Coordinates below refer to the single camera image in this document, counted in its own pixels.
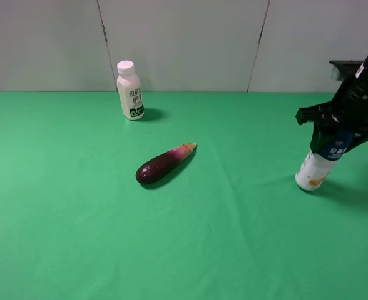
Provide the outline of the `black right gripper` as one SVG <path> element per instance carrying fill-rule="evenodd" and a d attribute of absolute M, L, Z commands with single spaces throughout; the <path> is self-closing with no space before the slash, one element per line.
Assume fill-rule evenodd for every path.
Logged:
<path fill-rule="evenodd" d="M 339 128 L 350 135 L 345 153 L 368 142 L 368 67 L 359 67 L 340 85 L 330 104 L 300 107 L 298 125 L 313 123 L 310 150 L 320 153 L 337 136 Z"/>

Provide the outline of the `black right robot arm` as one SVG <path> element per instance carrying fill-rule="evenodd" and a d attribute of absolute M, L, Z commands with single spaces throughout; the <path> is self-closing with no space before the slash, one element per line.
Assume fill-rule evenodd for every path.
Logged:
<path fill-rule="evenodd" d="M 368 141 L 368 56 L 354 74 L 348 75 L 332 100 L 296 113 L 299 125 L 312 122 L 310 150 L 335 160 L 334 149 L 343 153 Z"/>

